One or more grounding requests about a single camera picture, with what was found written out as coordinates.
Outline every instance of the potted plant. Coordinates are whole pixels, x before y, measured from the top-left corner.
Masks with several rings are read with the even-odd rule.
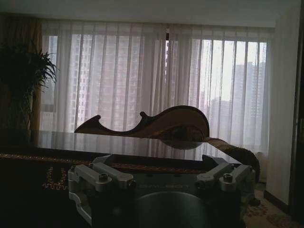
[[[33,114],[31,103],[35,90],[45,86],[49,79],[55,81],[56,66],[51,62],[49,53],[32,44],[19,43],[14,46],[2,44],[0,47],[0,84],[7,88],[6,108],[2,108],[0,128],[29,129]]]

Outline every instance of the table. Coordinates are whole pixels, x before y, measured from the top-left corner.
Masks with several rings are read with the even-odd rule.
[[[201,173],[203,154],[239,163],[202,142],[1,130],[0,227],[88,227],[68,198],[67,171],[107,154],[125,172]]]

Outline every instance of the gold embroidered trim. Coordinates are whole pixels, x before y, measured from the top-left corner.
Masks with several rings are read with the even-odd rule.
[[[76,159],[64,159],[64,158],[52,158],[52,157],[41,157],[41,156],[29,156],[29,155],[17,155],[0,153],[0,158],[8,159],[22,159],[22,160],[34,160],[42,162],[59,162],[59,163],[71,163],[71,164],[84,164],[89,165],[91,161],[76,160]]]
[[[111,165],[113,168],[131,169],[131,170],[146,170],[146,171],[167,171],[167,172],[178,172],[178,173],[202,173],[202,170],[191,170],[191,169],[181,169],[181,168],[170,168],[170,167],[158,167],[158,166],[147,166],[147,165],[133,165],[133,164],[121,164],[113,163]]]
[[[63,168],[61,168],[60,171],[61,171],[60,181],[57,183],[54,183],[53,167],[50,167],[47,171],[47,183],[42,184],[42,186],[46,189],[51,189],[51,190],[68,190],[68,186],[66,185],[67,172]]]

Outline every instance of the green leaves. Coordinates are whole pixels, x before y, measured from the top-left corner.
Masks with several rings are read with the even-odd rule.
[[[47,80],[56,81],[56,66],[51,62],[49,53],[37,50],[34,43],[18,43],[15,46],[0,46],[0,82],[10,90],[12,112],[10,119],[18,121],[23,116],[22,125],[28,126],[32,120],[29,106],[35,89],[45,86]]]

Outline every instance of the patterned carpet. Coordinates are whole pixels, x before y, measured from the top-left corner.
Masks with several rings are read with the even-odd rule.
[[[258,207],[249,206],[244,216],[247,228],[304,228],[263,197],[263,190],[256,190],[261,200]]]

